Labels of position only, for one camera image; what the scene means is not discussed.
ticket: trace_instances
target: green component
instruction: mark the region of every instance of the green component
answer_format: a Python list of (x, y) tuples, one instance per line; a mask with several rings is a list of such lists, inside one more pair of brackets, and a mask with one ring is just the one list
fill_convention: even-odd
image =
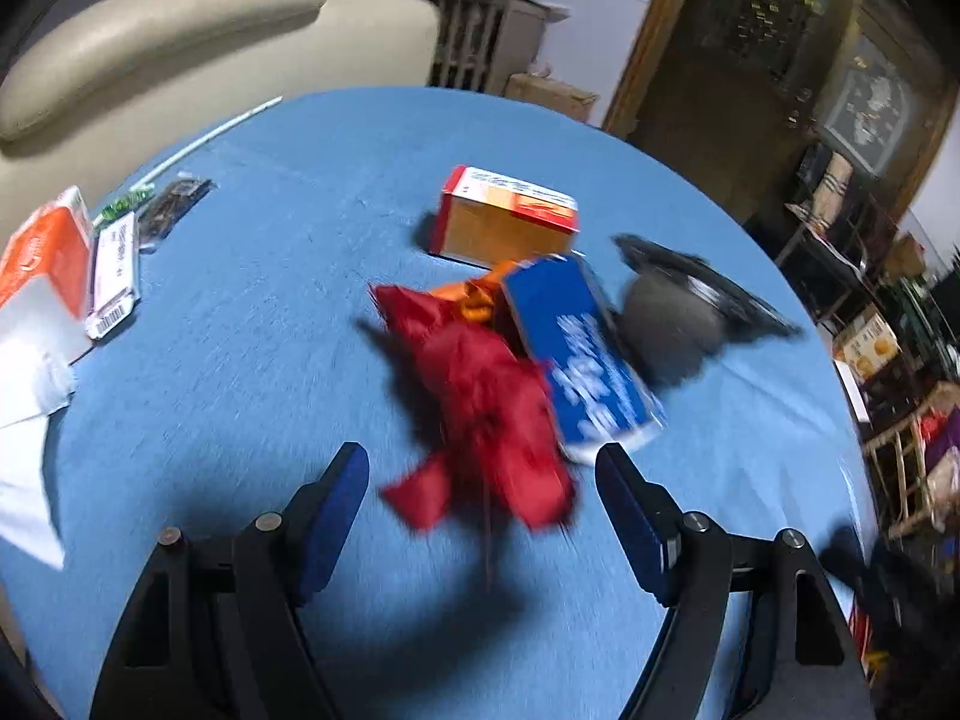
[(99, 213), (99, 223), (97, 227), (102, 227), (106, 223), (118, 220), (122, 215), (135, 211), (148, 200), (151, 200), (157, 193), (157, 187), (147, 184), (139, 189), (125, 191), (117, 199), (110, 201), (104, 210)]

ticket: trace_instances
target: barcode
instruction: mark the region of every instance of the barcode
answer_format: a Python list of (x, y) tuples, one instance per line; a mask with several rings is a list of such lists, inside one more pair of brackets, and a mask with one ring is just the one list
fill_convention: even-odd
[(107, 333), (113, 329), (113, 326), (117, 324), (117, 322), (120, 322), (120, 320), (125, 316), (126, 313), (123, 310), (123, 306), (116, 306), (110, 310), (105, 317), (97, 322), (97, 336), (100, 338), (106, 336)]

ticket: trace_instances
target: screw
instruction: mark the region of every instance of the screw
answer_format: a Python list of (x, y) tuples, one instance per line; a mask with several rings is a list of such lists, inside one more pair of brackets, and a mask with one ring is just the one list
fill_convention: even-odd
[(793, 528), (787, 528), (781, 533), (781, 538), (787, 546), (793, 547), (794, 549), (800, 549), (800, 547), (806, 543), (803, 533), (795, 531)]
[(702, 512), (687, 512), (683, 515), (683, 523), (694, 533), (702, 533), (710, 527), (710, 519)]
[(257, 528), (258, 531), (270, 533), (270, 531), (280, 528), (281, 522), (283, 522), (283, 518), (279, 514), (267, 512), (267, 514), (261, 514), (256, 520), (253, 520), (253, 527)]
[(181, 536), (183, 535), (184, 534), (179, 531), (179, 528), (168, 525), (166, 528), (160, 531), (160, 535), (157, 536), (157, 543), (162, 544), (165, 547), (172, 547), (181, 539)]

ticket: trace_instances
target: blue box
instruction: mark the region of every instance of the blue box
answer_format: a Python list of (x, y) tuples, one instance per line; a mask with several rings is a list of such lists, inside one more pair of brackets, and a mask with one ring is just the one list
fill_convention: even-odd
[(620, 355), (608, 304), (586, 263), (552, 255), (503, 281), (527, 354), (544, 366), (560, 447), (592, 466), (600, 447), (631, 451), (664, 427), (664, 410)]

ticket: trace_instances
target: beige chair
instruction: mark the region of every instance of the beige chair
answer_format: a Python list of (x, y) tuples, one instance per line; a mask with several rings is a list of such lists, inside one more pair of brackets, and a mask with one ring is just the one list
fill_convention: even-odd
[(162, 148), (276, 95), (426, 84), (425, 0), (104, 0), (0, 85), (0, 250), (77, 184), (88, 204)]

